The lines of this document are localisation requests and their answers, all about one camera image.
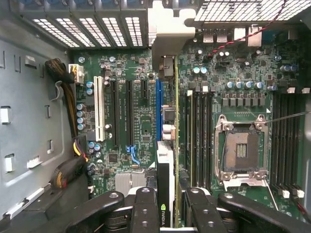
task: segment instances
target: chip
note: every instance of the chip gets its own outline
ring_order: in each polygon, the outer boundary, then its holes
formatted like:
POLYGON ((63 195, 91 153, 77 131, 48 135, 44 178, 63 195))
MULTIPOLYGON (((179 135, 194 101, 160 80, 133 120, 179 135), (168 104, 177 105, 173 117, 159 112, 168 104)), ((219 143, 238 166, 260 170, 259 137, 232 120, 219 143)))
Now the chip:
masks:
POLYGON ((109 154, 108 158, 109 158, 110 163, 117 163, 118 162, 118 154, 116 154, 116 153, 109 154))

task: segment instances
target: wire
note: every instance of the wire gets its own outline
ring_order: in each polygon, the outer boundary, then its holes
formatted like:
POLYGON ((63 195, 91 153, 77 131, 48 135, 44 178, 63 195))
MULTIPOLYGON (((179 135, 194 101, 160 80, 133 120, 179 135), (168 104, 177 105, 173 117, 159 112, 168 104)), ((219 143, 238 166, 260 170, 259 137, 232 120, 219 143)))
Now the wire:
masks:
POLYGON ((75 142, 73 143, 73 150, 74 150, 74 152, 76 152, 77 155, 79 155, 79 156, 81 155, 81 153, 77 149, 77 146, 76 146, 75 142))
POLYGON ((228 139, 228 133, 226 132, 225 133, 225 141, 224 141, 224 145, 223 145, 223 150, 222 150, 222 156, 220 158, 220 162, 219 162, 219 173, 218 173, 218 178, 220 177, 220 171, 221 171, 221 165, 223 163, 223 159, 224 159, 224 156, 225 156, 225 144, 227 143, 227 139, 228 139))
POLYGON ((225 43, 224 45, 221 45, 219 46, 217 49, 214 49, 212 51, 212 54, 216 53, 218 50, 221 50, 223 49, 224 47, 228 46, 228 45, 232 45, 234 44, 235 42, 238 42, 238 41, 241 41, 241 40, 244 40, 244 39, 247 39, 247 38, 250 38, 252 36, 255 36, 257 34, 259 34, 260 32, 266 30, 274 21, 277 20, 277 18, 280 16, 280 14, 282 13, 283 9, 285 8, 285 4, 286 4, 287 0, 284 0, 284 2, 282 3, 281 5, 281 9, 278 11, 278 13, 276 14, 276 16, 274 17, 274 19, 272 19, 267 25, 265 25, 263 28, 261 28, 259 31, 257 32, 254 32, 254 33, 251 33, 251 34, 248 34, 244 37, 241 37, 239 39, 236 39, 236 40, 233 40, 233 41, 228 41, 227 43, 225 43))

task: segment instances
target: yellow wire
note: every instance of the yellow wire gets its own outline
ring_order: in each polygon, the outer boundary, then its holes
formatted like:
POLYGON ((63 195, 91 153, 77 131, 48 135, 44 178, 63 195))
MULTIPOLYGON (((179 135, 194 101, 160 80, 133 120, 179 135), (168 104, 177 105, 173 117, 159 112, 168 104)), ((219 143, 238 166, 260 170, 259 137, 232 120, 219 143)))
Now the yellow wire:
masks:
POLYGON ((74 150, 74 152, 76 152, 77 155, 79 155, 79 156, 81 155, 81 153, 78 151, 78 149, 76 147, 76 143, 75 142, 73 143, 73 150, 74 150))

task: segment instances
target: pcie slot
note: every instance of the pcie slot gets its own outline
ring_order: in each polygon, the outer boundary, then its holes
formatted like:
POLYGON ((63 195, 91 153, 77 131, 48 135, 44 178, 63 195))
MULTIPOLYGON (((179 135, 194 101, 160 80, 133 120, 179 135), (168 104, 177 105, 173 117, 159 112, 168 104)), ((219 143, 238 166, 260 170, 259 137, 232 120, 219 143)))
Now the pcie slot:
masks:
POLYGON ((104 78, 94 76, 94 102, 95 102, 95 138, 96 141, 105 140, 104 126, 104 78))
POLYGON ((125 81, 126 92, 126 133, 127 145, 134 145, 134 103, 133 103, 133 81, 125 81))
POLYGON ((111 105, 112 105, 112 136, 113 136, 113 145, 114 147, 120 146, 120 109, 119 109, 119 85, 118 81, 110 82, 110 90, 111 90, 111 105))
POLYGON ((162 138, 162 125, 163 118, 161 114, 161 108, 163 106, 163 83, 159 80, 155 82, 155 92, 156 92, 156 102, 155 102, 155 111, 156 111, 156 140, 161 141, 162 138))

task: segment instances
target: ventilated metal grille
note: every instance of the ventilated metal grille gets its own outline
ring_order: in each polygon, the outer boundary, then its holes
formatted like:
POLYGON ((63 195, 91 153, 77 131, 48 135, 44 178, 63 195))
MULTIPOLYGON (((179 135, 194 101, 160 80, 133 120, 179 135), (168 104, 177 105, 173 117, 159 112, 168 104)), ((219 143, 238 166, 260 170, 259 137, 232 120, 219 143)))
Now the ventilated metal grille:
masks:
MULTIPOLYGON (((195 21, 270 21, 283 0, 205 0, 195 21)), ((278 17, 284 21, 311 6, 311 0, 288 0, 278 17)))

